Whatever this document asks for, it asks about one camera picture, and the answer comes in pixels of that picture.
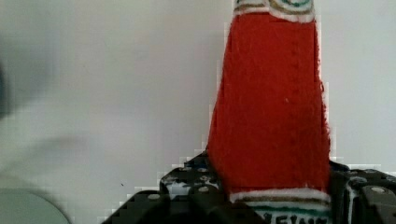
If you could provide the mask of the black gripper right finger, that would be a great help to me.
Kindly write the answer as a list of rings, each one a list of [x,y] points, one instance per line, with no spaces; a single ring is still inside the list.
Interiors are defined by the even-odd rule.
[[[330,161],[332,224],[396,224],[396,180]]]

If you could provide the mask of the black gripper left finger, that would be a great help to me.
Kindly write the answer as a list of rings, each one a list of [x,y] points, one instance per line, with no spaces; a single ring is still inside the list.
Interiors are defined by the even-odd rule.
[[[101,224],[268,224],[243,203],[232,203],[204,151],[173,169],[157,190],[141,190]]]

